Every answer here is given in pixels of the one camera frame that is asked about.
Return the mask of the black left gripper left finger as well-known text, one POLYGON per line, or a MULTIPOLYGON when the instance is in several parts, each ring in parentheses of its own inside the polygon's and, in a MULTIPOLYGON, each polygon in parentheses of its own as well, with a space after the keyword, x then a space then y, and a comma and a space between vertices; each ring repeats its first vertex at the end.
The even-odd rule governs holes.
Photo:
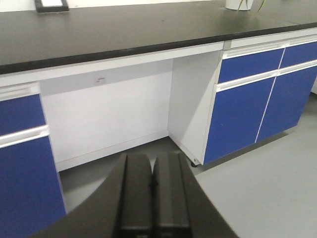
POLYGON ((122 153, 123 185, 115 238, 149 238, 153 230, 152 169, 145 154, 122 153))

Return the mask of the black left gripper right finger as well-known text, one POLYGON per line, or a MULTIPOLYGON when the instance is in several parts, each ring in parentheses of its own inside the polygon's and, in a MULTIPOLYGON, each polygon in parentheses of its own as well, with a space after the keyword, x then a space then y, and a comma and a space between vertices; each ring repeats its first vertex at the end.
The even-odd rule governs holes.
POLYGON ((179 154, 157 157, 153 169, 154 237, 191 237, 179 154))

